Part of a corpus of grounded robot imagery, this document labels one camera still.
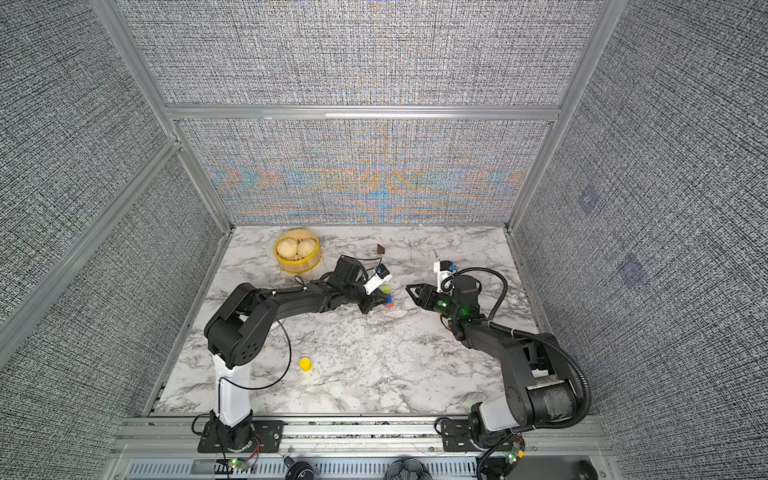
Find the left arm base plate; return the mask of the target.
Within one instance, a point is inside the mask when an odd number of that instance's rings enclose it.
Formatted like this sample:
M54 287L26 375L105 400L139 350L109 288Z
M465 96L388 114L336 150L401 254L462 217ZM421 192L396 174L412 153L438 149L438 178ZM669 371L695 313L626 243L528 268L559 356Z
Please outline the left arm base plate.
M206 422L197 445L198 453L245 454L277 453L283 437L282 421L240 422L237 426L222 424L219 420Z

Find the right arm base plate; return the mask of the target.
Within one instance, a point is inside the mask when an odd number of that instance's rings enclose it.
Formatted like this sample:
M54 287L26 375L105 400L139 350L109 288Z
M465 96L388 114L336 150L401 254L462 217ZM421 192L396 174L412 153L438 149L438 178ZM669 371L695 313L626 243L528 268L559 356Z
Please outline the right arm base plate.
M470 422L466 418L438 417L434 423L443 449L448 453L480 452L472 439Z

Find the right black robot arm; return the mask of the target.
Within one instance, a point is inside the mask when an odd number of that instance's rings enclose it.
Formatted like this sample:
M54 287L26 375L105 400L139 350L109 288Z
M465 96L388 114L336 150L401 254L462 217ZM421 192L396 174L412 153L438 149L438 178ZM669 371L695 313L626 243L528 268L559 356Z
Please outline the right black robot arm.
M475 273L490 274L502 284L487 314L479 305L482 284ZM481 449L502 442L510 433L573 427L587 416L592 403L586 375L553 335L494 322L508 289L506 277L486 267L459 270L438 285L406 286L414 304L445 319L457 341L499 362L502 393L473 405L468 414L470 437Z

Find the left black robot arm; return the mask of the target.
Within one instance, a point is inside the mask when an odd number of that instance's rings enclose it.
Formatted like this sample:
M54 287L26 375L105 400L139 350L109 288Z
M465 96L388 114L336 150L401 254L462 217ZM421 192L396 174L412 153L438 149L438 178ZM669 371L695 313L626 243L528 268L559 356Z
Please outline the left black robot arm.
M257 288L238 285L204 328L216 372L216 401L208 428L222 452L241 452L255 446L250 394L251 363L260 354L272 326L289 317L331 312L346 304L363 314L389 303L381 287L392 278L379 263L365 267L357 258L342 255L335 268L297 287Z

